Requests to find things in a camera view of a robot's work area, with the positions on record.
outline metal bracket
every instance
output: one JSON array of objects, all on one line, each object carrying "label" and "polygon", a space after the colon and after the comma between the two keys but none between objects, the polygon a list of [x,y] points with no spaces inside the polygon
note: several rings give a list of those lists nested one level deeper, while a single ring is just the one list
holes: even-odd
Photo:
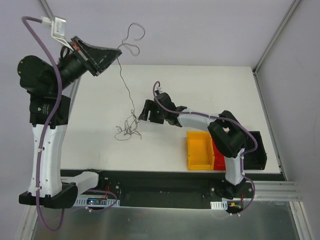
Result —
[{"label": "metal bracket", "polygon": [[[100,204],[90,205],[87,204],[88,199],[96,199],[96,198],[102,198],[101,195],[80,195],[76,198],[76,201],[74,203],[74,207],[94,207],[94,208],[105,208],[111,206],[116,200],[115,199],[106,199],[101,200]],[[116,204],[112,207],[119,207],[120,206],[120,200],[116,201]]]},{"label": "metal bracket", "polygon": [[74,49],[65,39],[66,24],[67,21],[65,19],[55,16],[51,24],[51,36],[59,43],[73,51]]},{"label": "metal bracket", "polygon": [[293,181],[254,181],[256,201],[301,202],[301,193]]}]

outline metal frame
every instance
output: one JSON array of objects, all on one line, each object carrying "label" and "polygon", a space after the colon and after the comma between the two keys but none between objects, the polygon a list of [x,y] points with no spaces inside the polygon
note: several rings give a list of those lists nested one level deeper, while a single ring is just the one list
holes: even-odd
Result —
[{"label": "metal frame", "polygon": [[259,81],[257,79],[257,76],[256,76],[256,74],[254,72],[253,72],[253,78],[254,78],[254,81],[255,81],[255,85],[256,85],[256,89],[258,91],[258,95],[259,95],[260,101],[261,101],[261,106],[262,106],[262,110],[263,110],[264,117],[265,117],[265,120],[266,120],[266,125],[268,127],[269,134],[270,134],[270,137],[271,137],[271,142],[272,142],[274,151],[276,153],[276,160],[278,162],[280,173],[282,173],[284,175],[285,179],[287,179],[286,171],[283,168],[283,164],[281,162],[279,150],[278,150],[278,147],[277,147],[277,144],[276,144],[275,135],[274,135],[273,129],[271,127],[269,112],[268,112],[268,109],[267,109],[265,98],[264,98],[263,93],[261,91],[261,88],[259,86]]},{"label": "metal frame", "polygon": [[[53,15],[53,12],[50,9],[47,1],[46,0],[37,0],[37,1],[39,2],[45,15],[47,17],[49,17],[50,19],[53,19],[54,15]],[[276,29],[275,33],[273,34],[270,42],[268,43],[267,47],[265,48],[261,58],[259,59],[258,63],[256,64],[256,66],[253,69],[254,79],[256,82],[258,94],[261,99],[261,105],[262,105],[262,108],[263,108],[263,111],[265,114],[265,118],[267,120],[267,125],[268,125],[269,131],[270,131],[272,144],[277,152],[279,167],[281,167],[281,160],[280,160],[280,156],[279,156],[279,151],[278,151],[277,145],[275,143],[274,134],[273,134],[273,131],[272,131],[272,128],[270,125],[268,111],[267,111],[266,104],[265,104],[265,101],[264,101],[264,98],[263,98],[263,95],[262,95],[262,92],[261,92],[261,89],[259,86],[259,81],[257,80],[256,76],[257,76],[257,72],[261,69],[264,61],[266,60],[266,58],[268,57],[270,52],[273,50],[278,39],[282,35],[288,22],[290,21],[290,19],[294,15],[294,13],[297,11],[301,2],[302,2],[302,0],[294,0],[292,2],[288,11],[286,12],[284,18],[281,20],[278,28]],[[71,94],[70,94],[70,97],[71,97],[70,109],[72,109],[72,107],[73,107],[73,104],[74,104],[74,101],[76,98],[76,94],[77,94],[77,90],[79,88],[79,84],[80,84],[80,79],[75,81],[72,86]],[[300,195],[299,190],[297,189],[297,185],[294,182],[255,181],[255,183],[256,183],[256,198],[255,198],[256,200],[259,200],[259,201],[289,201],[300,238],[305,239],[305,240],[313,239],[312,232],[310,230],[310,225],[307,220],[306,213],[305,213],[305,209],[304,209],[303,203],[301,202],[302,197]],[[35,207],[31,207],[31,208],[29,207],[26,210],[27,216],[28,216],[29,212],[33,212],[33,213],[35,212]],[[33,227],[34,227],[34,225],[35,225],[34,219],[35,218],[34,218],[34,216],[31,218],[32,218],[32,223],[33,223]]]},{"label": "metal frame", "polygon": [[290,21],[290,19],[292,18],[292,16],[294,15],[294,13],[298,10],[298,6],[300,5],[300,3],[302,1],[303,0],[294,0],[291,3],[289,9],[285,13],[285,15],[284,15],[283,19],[281,20],[279,26],[275,30],[271,40],[269,41],[268,45],[266,46],[266,48],[265,48],[262,56],[260,57],[258,63],[253,68],[254,75],[256,75],[257,72],[260,70],[260,68],[263,65],[264,61],[266,60],[267,56],[269,55],[269,53],[272,51],[272,49],[274,48],[274,46],[278,42],[278,39],[280,38],[281,34],[283,33],[283,31],[287,27],[287,24]]},{"label": "metal frame", "polygon": [[292,209],[293,219],[300,239],[314,239],[303,202],[292,201],[290,202],[290,206]]},{"label": "metal frame", "polygon": [[25,206],[25,211],[16,235],[17,240],[30,240],[37,222],[36,206]]}]

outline reflective surface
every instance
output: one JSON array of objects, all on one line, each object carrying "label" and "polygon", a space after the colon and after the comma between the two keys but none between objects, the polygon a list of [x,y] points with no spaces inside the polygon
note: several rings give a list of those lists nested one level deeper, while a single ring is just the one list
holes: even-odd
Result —
[{"label": "reflective surface", "polygon": [[[60,210],[44,209],[58,224]],[[299,239],[289,203],[253,202],[241,217],[224,211],[115,207],[99,213],[69,209],[60,231],[37,221],[33,240],[295,240]]]}]

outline thin wire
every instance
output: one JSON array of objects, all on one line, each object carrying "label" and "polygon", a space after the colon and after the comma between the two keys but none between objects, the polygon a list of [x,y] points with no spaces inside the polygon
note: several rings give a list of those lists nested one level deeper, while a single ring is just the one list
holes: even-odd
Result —
[{"label": "thin wire", "polygon": [[[130,51],[131,55],[134,56],[134,57],[137,57],[139,56],[140,54],[140,48],[135,45],[135,44],[130,44],[130,43],[127,43],[125,41],[128,40],[129,38],[129,34],[130,34],[130,28],[132,26],[138,26],[139,28],[141,28],[143,30],[143,34],[141,37],[139,38],[134,38],[133,40],[134,41],[140,41],[141,39],[144,38],[145,34],[146,34],[146,30],[145,28],[140,25],[139,23],[131,23],[130,26],[128,27],[128,30],[127,30],[127,35],[126,35],[126,38],[122,39],[122,42],[121,44],[117,47],[118,49],[121,48],[121,47],[125,47],[127,50]],[[137,49],[137,52],[134,53],[132,48],[136,48]],[[131,104],[132,104],[132,109],[130,111],[130,116],[126,118],[126,120],[124,121],[124,127],[122,128],[121,126],[115,126],[117,128],[117,133],[114,135],[114,138],[117,139],[118,141],[127,141],[129,140],[133,135],[138,135],[140,136],[140,139],[142,139],[142,135],[140,134],[140,132],[138,132],[138,124],[141,122],[141,120],[139,120],[139,118],[136,116],[136,107],[135,107],[135,103],[131,97],[131,92],[130,92],[130,89],[128,88],[127,86],[127,83],[124,79],[124,77],[122,76],[122,66],[120,64],[120,61],[119,61],[119,58],[116,59],[118,64],[119,64],[119,67],[120,67],[120,77],[122,79],[122,82],[126,88],[126,90],[128,91],[128,94],[129,94],[129,99],[131,101]],[[124,139],[120,139],[118,138],[117,136],[122,134]]]}]

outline gray wall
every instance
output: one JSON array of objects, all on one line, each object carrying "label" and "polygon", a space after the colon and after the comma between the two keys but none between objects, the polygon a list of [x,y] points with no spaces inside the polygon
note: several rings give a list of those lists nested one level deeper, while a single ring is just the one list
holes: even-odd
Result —
[{"label": "gray wall", "polygon": [[[27,55],[47,59],[21,22],[22,16],[43,15],[36,0],[0,1],[0,233],[15,239],[25,206],[18,203],[28,189],[33,164],[33,135],[29,122],[29,95],[19,85],[17,65]],[[34,29],[59,52],[50,30],[38,23]]]},{"label": "gray wall", "polygon": [[123,51],[122,64],[251,67],[292,1],[48,0],[67,18],[68,37],[93,45],[116,48],[132,22],[142,24],[140,56]]},{"label": "gray wall", "polygon": [[303,1],[258,73],[284,169],[303,192],[315,239],[320,239],[319,12],[319,0]]}]

